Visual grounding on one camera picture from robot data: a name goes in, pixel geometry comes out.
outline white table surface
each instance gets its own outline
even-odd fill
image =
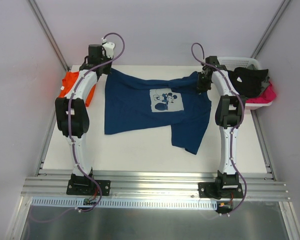
[[[115,69],[141,79],[171,80],[200,71],[200,66],[132,66],[114,65]],[[78,65],[72,71],[79,70]],[[90,126],[87,132],[88,155],[94,159],[94,170],[137,172],[216,173],[221,157],[219,126],[215,112],[220,99],[214,85],[208,91],[212,101],[210,122],[197,155],[171,145],[171,127],[163,126],[105,135],[105,85],[103,75],[87,108]],[[266,173],[254,122],[249,110],[237,138],[237,167],[243,173]],[[73,168],[66,138],[55,124],[43,169]]]

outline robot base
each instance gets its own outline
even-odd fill
[[[242,185],[239,183],[239,175],[221,173],[218,170],[215,182],[199,182],[198,190],[200,198],[221,198],[242,199],[244,197]]]
[[[215,182],[199,182],[198,187],[200,198],[230,199],[231,193],[233,193],[234,199],[242,199],[244,197],[241,183],[238,184],[237,188],[225,188],[222,190],[218,190]]]
[[[89,177],[94,178],[92,172],[89,174]],[[110,186],[111,181],[109,180],[95,180],[102,191],[102,196],[110,195]],[[83,196],[93,196],[96,192],[97,186],[85,176],[77,176],[71,174],[71,178],[68,182],[66,189],[67,195],[83,195]]]

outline black mounting plate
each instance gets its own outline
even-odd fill
[[[102,196],[109,196],[111,189],[111,181],[110,180],[95,180],[102,191]],[[68,182],[68,186],[66,188],[67,195],[84,195],[84,196],[92,196],[96,192],[97,186],[92,182],[93,188],[84,187],[80,185],[75,185],[71,180]]]
[[[215,182],[199,182],[198,183],[198,191],[200,198],[212,198],[212,196],[219,195],[217,193],[216,183]],[[229,193],[229,197],[231,198],[231,193],[233,193],[234,199],[242,199],[244,197],[244,191],[242,189],[242,185],[239,183],[237,188],[224,188],[222,190],[222,194]]]

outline clothing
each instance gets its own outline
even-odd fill
[[[250,70],[258,70],[258,69],[255,67],[255,65],[253,65],[253,64],[247,66],[246,68],[247,68],[247,69],[250,69]],[[260,92],[260,94],[258,95],[258,97],[260,97],[261,94],[267,89],[267,87],[270,86],[269,79],[270,79],[270,77],[267,76],[267,77],[261,82],[261,90],[260,90],[261,92]]]
[[[197,81],[197,72],[166,81],[112,69],[105,84],[104,133],[171,125],[172,145],[197,154],[211,111],[207,93],[196,92]]]
[[[70,90],[72,89],[72,87],[74,86],[74,84],[76,83],[77,79],[79,77],[79,72],[67,72],[65,74],[64,79],[62,79],[62,87],[61,87],[61,92],[59,95],[59,98],[64,98],[65,95],[67,95],[68,92],[70,92]],[[85,100],[85,106],[89,107],[90,102],[95,94],[95,89],[96,89],[96,85],[94,85],[90,92],[88,97]]]
[[[250,70],[244,67],[237,67],[234,71],[228,70],[229,79],[240,94],[246,98],[256,98],[262,92],[262,82],[268,75],[268,69]]]
[[[249,98],[246,100],[247,104],[268,104],[272,102],[277,97],[274,91],[272,83],[269,81],[269,87],[261,94],[261,96],[256,98]]]

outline white wall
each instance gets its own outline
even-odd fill
[[[63,75],[28,3],[0,1],[0,240],[38,163]]]
[[[82,64],[87,45],[108,32],[126,41],[118,65],[197,66],[206,55],[249,57],[282,0],[37,0],[66,62]],[[111,40],[120,40],[112,36]]]
[[[279,180],[287,182],[300,221],[300,0],[293,0],[262,50],[278,98],[258,111]]]

